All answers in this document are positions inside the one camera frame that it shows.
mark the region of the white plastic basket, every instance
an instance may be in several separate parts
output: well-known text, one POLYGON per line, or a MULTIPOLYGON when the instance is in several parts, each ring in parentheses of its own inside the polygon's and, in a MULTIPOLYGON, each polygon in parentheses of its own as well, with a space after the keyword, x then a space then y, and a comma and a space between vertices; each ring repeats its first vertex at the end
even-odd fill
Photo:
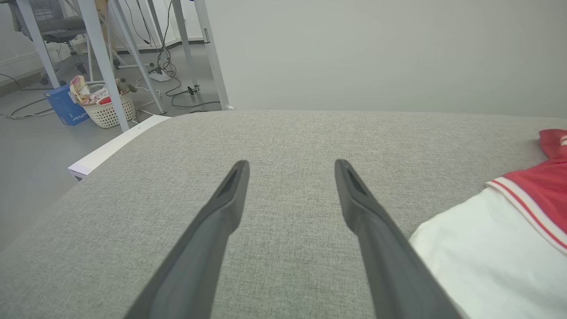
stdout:
MULTIPOLYGON (((120 95, 120 100, 122 101, 122 108, 124 109, 124 114, 126 114, 126 120, 132 120, 136 115, 136 108, 130 97, 130 92, 120 95)), ((112 107, 112 102, 106 104, 93 104, 90 106, 82 106, 91 119, 96 123, 96 125, 102 128, 114 127, 119 124, 118 116, 112 107)))

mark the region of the blue box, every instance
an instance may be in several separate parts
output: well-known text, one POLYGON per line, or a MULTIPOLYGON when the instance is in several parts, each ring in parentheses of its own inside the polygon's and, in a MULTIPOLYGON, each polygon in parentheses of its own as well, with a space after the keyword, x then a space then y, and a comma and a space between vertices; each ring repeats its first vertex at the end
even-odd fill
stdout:
POLYGON ((45 92, 44 95, 63 124, 76 125, 90 118, 90 116, 82 106, 77 104, 75 98, 71 95, 71 91, 69 91, 69 86, 69 84, 60 86, 45 92))

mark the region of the gray tabletop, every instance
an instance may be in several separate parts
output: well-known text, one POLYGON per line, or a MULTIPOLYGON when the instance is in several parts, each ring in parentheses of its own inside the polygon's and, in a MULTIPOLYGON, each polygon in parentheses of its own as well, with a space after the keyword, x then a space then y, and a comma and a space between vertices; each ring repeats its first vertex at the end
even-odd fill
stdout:
POLYGON ((213 318, 370 318, 333 163, 349 160, 409 236, 543 160, 567 120, 390 112, 208 112, 137 137, 0 254, 0 317, 121 318, 237 160, 251 175, 213 318))

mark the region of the red and white garment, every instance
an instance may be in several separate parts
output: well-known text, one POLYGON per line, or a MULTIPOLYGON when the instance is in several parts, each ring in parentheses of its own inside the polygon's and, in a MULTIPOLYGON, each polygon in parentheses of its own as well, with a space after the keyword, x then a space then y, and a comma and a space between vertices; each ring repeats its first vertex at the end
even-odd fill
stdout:
POLYGON ((418 227, 410 243, 468 317, 567 317, 567 131, 514 171, 418 227))

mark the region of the red stripe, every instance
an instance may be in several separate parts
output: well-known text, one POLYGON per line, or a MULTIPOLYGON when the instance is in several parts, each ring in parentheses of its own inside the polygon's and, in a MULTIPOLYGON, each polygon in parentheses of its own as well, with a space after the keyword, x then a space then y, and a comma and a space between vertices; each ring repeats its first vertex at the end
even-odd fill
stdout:
POLYGON ((547 235, 549 235, 551 238, 553 238, 553 240, 555 240, 559 245, 561 245, 561 247, 567 249, 567 245, 565 245, 562 241, 560 241, 557 237, 555 237, 555 235, 553 235, 549 229, 547 229, 540 221, 539 219, 537 219, 534 215, 534 213, 528 208, 528 206, 524 203, 524 201, 522 199, 520 199, 520 197, 518 195, 516 195, 514 192, 512 192, 512 190, 510 190, 508 187, 506 187, 504 184, 500 183, 499 181, 496 180, 492 180, 493 183, 499 185, 500 187, 504 188, 510 195, 512 195, 512 197, 514 197, 514 199, 520 203, 520 205, 522 205, 522 207, 528 212, 528 214, 530 214, 530 216, 533 218, 533 220, 535 220, 535 222, 547 233, 547 235))

